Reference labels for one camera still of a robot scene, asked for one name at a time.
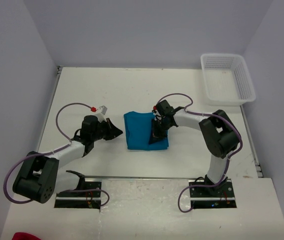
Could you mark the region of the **blue t shirt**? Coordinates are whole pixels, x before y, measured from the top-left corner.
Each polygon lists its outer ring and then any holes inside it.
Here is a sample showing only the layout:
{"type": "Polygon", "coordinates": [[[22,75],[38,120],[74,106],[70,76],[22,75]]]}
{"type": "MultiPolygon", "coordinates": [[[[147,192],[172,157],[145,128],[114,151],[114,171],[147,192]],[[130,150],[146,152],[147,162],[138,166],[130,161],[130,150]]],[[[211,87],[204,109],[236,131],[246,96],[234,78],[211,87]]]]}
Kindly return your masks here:
{"type": "Polygon", "coordinates": [[[151,137],[152,112],[139,113],[131,111],[124,114],[127,148],[135,151],[162,151],[169,147],[168,139],[149,144],[151,137]]]}

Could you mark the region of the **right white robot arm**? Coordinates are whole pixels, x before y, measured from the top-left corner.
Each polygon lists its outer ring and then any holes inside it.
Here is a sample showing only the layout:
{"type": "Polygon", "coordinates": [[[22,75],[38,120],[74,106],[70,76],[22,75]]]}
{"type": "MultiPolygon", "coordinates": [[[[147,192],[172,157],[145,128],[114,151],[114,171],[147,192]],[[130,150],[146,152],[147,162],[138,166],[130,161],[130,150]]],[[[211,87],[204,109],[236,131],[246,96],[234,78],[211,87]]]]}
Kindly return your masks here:
{"type": "Polygon", "coordinates": [[[202,133],[211,153],[210,167],[204,177],[205,192],[212,197],[223,189],[227,179],[230,158],[241,150],[243,142],[228,115],[223,110],[214,113],[196,113],[179,106],[173,108],[166,100],[153,106],[149,144],[168,137],[171,127],[187,127],[202,133]]]}

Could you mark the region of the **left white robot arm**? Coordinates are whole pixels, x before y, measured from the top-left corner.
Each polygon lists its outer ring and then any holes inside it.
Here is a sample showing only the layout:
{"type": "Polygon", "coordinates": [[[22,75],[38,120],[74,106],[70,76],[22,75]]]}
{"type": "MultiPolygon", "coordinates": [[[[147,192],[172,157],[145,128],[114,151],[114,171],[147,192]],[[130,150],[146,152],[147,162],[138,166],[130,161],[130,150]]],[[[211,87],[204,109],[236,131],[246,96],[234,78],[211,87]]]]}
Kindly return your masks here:
{"type": "Polygon", "coordinates": [[[15,204],[29,202],[46,203],[52,196],[60,167],[88,155],[99,140],[113,140],[123,134],[109,118],[99,119],[87,115],[81,128],[76,130],[71,142],[47,153],[29,152],[20,161],[22,164],[12,186],[12,191],[27,200],[8,198],[15,204]]]}

